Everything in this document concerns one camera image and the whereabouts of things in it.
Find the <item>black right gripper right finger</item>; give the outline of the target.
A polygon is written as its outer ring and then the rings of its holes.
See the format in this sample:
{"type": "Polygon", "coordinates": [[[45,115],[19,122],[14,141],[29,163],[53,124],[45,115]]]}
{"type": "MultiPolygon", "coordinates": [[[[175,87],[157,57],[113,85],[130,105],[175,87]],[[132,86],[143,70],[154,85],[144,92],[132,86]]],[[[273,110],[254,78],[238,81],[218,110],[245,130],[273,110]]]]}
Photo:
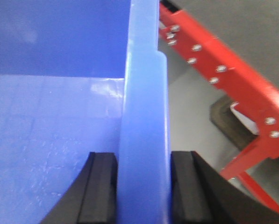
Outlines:
{"type": "Polygon", "coordinates": [[[173,151],[174,224],[279,224],[279,213],[234,187],[197,152],[173,151]]]}

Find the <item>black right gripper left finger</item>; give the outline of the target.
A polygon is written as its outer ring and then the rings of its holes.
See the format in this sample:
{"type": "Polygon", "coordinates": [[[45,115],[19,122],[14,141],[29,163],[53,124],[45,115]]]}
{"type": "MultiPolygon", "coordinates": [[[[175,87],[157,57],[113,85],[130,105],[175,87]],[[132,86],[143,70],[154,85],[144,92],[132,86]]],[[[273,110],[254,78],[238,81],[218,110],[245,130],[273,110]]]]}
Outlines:
{"type": "Polygon", "coordinates": [[[118,162],[114,153],[91,152],[81,172],[42,224],[114,224],[118,162]]]}

